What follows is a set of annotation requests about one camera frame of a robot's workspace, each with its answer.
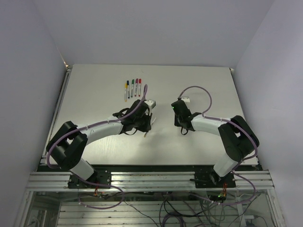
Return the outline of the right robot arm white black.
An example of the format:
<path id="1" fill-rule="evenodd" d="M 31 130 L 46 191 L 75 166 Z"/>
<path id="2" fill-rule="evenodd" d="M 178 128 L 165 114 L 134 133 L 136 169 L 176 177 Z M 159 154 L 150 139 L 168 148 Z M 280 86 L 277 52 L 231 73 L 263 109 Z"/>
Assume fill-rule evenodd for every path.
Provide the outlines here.
<path id="1" fill-rule="evenodd" d="M 214 187 L 219 187 L 225 182 L 225 176 L 233 171 L 248 157 L 255 152 L 255 157 L 259 140 L 242 116 L 236 115 L 230 119 L 215 118 L 202 115 L 202 113 L 192 113 L 188 107 L 188 98 L 179 98 L 171 104 L 175 114 L 174 125 L 181 130 L 202 131 L 221 138 L 225 153 L 219 158 L 209 174 L 209 183 Z"/>

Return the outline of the white pen red end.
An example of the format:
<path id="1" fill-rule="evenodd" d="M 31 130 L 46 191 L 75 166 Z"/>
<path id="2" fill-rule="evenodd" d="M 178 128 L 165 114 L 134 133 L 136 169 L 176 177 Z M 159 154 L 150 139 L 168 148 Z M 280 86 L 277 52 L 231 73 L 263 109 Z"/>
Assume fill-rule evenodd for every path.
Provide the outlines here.
<path id="1" fill-rule="evenodd" d="M 141 96 L 141 87 L 142 87 L 142 84 L 139 84 L 138 83 L 138 96 L 140 97 Z"/>

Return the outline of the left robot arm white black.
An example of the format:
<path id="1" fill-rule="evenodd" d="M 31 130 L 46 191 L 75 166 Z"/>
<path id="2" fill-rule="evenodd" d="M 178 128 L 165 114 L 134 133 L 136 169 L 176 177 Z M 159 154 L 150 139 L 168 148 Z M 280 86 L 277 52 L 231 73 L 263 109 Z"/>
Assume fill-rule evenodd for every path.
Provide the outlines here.
<path id="1" fill-rule="evenodd" d="M 80 177 L 80 183 L 91 188 L 102 183 L 102 176 L 82 158 L 85 147 L 102 138 L 137 131 L 149 132 L 152 128 L 153 100 L 136 100 L 130 108 L 112 114 L 106 120 L 85 127 L 71 121 L 65 122 L 47 144 L 48 157 L 52 157 L 59 168 Z"/>

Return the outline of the white pen yellow end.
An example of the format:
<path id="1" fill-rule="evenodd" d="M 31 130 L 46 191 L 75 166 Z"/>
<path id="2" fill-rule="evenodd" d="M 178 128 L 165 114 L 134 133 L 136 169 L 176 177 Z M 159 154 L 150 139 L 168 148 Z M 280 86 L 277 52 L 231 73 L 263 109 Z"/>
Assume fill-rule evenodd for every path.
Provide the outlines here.
<path id="1" fill-rule="evenodd" d="M 124 93 L 124 100 L 125 100 L 125 102 L 127 102 L 127 89 L 125 88 L 125 93 Z"/>

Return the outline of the white pen blue end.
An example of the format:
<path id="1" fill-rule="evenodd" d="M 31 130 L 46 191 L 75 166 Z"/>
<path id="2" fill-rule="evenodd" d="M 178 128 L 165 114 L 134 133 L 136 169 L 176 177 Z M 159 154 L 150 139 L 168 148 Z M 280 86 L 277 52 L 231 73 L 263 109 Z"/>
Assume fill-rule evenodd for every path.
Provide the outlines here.
<path id="1" fill-rule="evenodd" d="M 127 98 L 130 99 L 130 85 L 127 88 Z"/>

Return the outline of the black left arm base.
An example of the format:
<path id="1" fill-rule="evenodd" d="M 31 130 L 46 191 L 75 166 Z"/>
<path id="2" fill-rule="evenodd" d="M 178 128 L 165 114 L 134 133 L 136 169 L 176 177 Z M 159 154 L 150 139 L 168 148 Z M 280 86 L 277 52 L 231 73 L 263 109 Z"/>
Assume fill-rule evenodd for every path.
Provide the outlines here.
<path id="1" fill-rule="evenodd" d="M 95 172 L 87 180 L 81 180 L 77 175 L 71 175 L 68 181 L 69 189 L 90 189 L 101 188 L 107 189 L 111 184 L 112 175 L 107 170 Z"/>

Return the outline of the white pen green end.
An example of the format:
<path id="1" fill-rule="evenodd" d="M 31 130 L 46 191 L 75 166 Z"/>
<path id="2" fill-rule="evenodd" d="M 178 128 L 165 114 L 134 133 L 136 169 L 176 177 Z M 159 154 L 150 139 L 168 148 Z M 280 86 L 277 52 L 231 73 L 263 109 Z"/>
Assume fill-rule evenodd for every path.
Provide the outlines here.
<path id="1" fill-rule="evenodd" d="M 131 97 L 134 96 L 134 85 L 131 84 Z"/>

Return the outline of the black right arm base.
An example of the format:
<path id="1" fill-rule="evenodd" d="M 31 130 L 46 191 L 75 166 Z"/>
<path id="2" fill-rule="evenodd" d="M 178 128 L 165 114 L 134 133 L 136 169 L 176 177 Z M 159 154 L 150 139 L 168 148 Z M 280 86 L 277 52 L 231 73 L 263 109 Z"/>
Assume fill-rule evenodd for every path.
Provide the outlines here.
<path id="1" fill-rule="evenodd" d="M 232 173 L 220 177 L 215 171 L 195 172 L 194 176 L 189 179 L 195 183 L 196 188 L 235 188 L 236 183 Z"/>

